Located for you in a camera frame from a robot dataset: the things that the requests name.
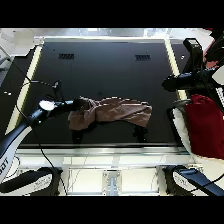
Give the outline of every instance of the crumpled cloth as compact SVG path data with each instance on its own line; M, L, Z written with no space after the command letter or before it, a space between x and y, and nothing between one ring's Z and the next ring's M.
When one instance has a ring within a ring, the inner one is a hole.
M123 120L146 127L152 113L148 103L137 100L107 98L95 101L81 97L77 100L77 111L69 114L69 129L83 130L94 122L112 122Z
M185 109L192 152L224 159L224 121L218 106L210 98L196 94Z

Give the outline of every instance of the yellow tape strip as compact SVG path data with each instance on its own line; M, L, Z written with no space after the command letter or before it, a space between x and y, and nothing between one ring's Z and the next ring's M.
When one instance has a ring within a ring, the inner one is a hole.
M30 79L32 79L33 76L34 76L35 70L37 68L38 61L40 59L41 50L42 50L42 47L37 46L37 48L36 48L36 50L34 52L33 59L31 61L30 67L29 67L29 69L27 71L27 74L26 74L27 77L30 78ZM30 84L25 85L22 88L22 90L21 90L21 92L19 94L19 97L18 97L18 100L17 100L17 105L18 105L18 108L20 110L23 107L26 95L27 95L28 90L29 90L29 86L30 86ZM12 113L12 116L11 116L11 119L9 121L9 125L7 127L7 130L6 130L5 134L9 133L10 131L12 131L16 127L16 123L17 123L17 120L19 118L19 115L20 115L19 111L16 109L16 107L14 107L14 110L13 110L13 113Z
M177 66L177 62L173 53L173 49L170 43L169 39L165 39L165 46L166 46L166 51L168 54L168 58L169 58L169 63L170 63L170 67L172 69L172 72L175 76L178 76L180 74L178 66ZM178 100L186 100L187 99L187 95L185 90L177 90L177 98Z

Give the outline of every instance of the black tabletop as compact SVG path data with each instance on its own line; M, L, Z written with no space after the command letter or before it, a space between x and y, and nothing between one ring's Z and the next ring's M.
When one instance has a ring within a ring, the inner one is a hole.
M74 54L74 59L60 59L59 54ZM136 60L150 55L150 60ZM34 80L53 83L62 80L67 100L79 96L94 100L121 97L147 101L152 116L145 137L150 144L176 144L167 109L176 93L163 89L161 83L171 74L164 43L54 42L45 43ZM52 90L32 85L25 101L24 113L30 113ZM96 124L83 134L81 144L136 143L136 126L116 121ZM38 128L42 144L72 144L68 114L48 120ZM35 144L32 133L23 144Z

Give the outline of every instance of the brown cloth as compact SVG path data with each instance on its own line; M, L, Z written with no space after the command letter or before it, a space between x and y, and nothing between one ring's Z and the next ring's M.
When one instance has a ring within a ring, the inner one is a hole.
M95 101L81 97L81 108L69 114L69 129L83 130L94 121L112 122L124 120L146 127L152 113L152 107L137 100L107 98Z

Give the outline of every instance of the red cloth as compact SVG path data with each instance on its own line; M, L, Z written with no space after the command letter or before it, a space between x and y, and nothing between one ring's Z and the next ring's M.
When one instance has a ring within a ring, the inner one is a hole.
M187 129L194 154L224 159L224 121L218 106L208 97L192 96L186 105Z

